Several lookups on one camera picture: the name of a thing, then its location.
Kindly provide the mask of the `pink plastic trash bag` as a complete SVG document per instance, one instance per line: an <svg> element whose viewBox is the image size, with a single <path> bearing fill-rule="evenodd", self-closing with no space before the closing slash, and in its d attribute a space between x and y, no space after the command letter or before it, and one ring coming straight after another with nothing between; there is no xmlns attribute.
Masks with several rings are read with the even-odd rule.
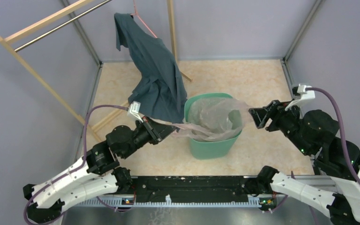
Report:
<svg viewBox="0 0 360 225"><path fill-rule="evenodd" d="M203 97L190 104L183 123L156 120L175 126L174 137L188 137L200 142L225 141L237 136L253 122L249 105L235 98Z"/></svg>

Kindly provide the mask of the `green plastic trash bin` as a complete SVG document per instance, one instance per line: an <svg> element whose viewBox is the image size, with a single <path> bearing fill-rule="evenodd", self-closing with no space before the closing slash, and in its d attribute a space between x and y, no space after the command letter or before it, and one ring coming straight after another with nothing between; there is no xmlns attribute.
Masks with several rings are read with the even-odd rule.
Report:
<svg viewBox="0 0 360 225"><path fill-rule="evenodd" d="M226 93L205 93L191 97L185 103L184 115L185 113L188 112L191 103L195 102L200 98L210 98L210 97L233 98L231 95ZM189 138L191 154L197 159L213 159L213 158L223 157L228 154L229 150L234 145L241 132L237 136L231 139L225 141L218 141L218 142L200 142Z"/></svg>

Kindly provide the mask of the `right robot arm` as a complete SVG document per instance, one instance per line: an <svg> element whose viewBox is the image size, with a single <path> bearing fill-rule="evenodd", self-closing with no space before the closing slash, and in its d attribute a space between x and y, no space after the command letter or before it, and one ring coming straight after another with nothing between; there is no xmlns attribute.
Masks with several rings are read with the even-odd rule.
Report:
<svg viewBox="0 0 360 225"><path fill-rule="evenodd" d="M256 127L280 131L314 165L336 184L337 192L299 182L271 166L264 166L252 182L249 194L281 193L327 216L335 225L360 225L360 150L337 137L338 121L321 110L304 116L289 102L274 100L249 109Z"/></svg>

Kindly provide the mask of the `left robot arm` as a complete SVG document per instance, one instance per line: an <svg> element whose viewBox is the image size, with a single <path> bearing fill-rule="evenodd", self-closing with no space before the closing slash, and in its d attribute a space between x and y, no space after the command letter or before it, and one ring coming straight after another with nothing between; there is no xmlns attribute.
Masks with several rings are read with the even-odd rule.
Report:
<svg viewBox="0 0 360 225"><path fill-rule="evenodd" d="M28 200L24 219L29 225L47 225L56 221L71 207L104 194L125 194L130 191L130 170L120 166L146 144L156 145L176 127L144 116L135 122L135 129L117 126L104 141L94 145L66 170L41 184L27 184L23 195Z"/></svg>

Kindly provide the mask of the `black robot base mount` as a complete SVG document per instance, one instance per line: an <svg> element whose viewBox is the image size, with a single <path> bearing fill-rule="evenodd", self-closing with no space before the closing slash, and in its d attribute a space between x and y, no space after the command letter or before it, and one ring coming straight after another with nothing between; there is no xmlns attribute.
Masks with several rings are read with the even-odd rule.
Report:
<svg viewBox="0 0 360 225"><path fill-rule="evenodd" d="M260 204L277 203L278 194L258 184L255 176L138 176L120 187L117 195L129 195L138 203L247 202L259 197Z"/></svg>

